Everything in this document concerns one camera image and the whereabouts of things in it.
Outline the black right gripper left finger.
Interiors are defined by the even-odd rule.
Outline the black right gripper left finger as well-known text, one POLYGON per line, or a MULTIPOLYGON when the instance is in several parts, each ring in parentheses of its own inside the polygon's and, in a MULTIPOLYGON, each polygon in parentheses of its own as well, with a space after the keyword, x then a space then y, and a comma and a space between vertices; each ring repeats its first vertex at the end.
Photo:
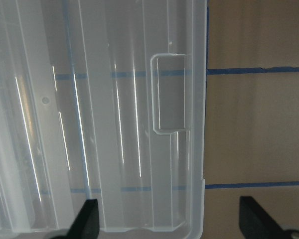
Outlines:
POLYGON ((100 216, 97 199, 84 202, 66 234, 50 233, 46 239, 97 239, 100 233, 100 216))

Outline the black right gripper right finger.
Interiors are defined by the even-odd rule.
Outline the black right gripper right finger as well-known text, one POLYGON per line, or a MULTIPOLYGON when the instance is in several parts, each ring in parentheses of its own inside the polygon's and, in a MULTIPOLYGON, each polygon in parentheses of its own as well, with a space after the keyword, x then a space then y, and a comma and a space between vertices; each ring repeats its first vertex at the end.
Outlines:
POLYGON ((283 229, 251 196, 240 197, 240 231, 246 239, 299 239, 299 230, 283 229))

